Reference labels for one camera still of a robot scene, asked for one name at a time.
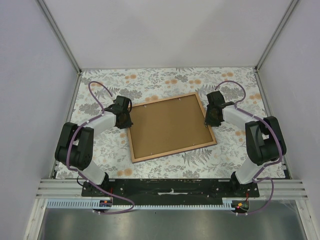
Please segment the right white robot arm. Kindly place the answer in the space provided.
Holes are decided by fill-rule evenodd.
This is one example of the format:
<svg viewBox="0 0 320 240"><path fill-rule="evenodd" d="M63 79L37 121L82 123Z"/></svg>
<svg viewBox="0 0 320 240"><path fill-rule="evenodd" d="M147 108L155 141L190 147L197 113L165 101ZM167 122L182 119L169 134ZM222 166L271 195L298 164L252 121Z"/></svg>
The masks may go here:
<svg viewBox="0 0 320 240"><path fill-rule="evenodd" d="M245 133L247 158L232 173L229 184L230 193L240 197L266 167L281 161L286 154L287 147L279 121L274 116L260 118L236 107L232 101L226 102L220 91L213 91L206 96L206 126L219 127L222 122L227 122Z"/></svg>

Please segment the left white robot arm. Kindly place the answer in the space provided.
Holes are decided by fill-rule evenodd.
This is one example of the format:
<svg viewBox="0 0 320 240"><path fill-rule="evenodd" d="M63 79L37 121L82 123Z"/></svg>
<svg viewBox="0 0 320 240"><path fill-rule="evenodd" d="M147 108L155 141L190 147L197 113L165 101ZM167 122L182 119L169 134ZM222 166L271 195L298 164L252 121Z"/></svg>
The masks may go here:
<svg viewBox="0 0 320 240"><path fill-rule="evenodd" d="M55 160L70 171L77 172L101 197L110 192L110 184L108 174L93 161L94 138L114 127L131 127L131 110L132 101L127 97L117 96L113 104L103 108L99 115L80 125L67 122L62 127L54 153Z"/></svg>

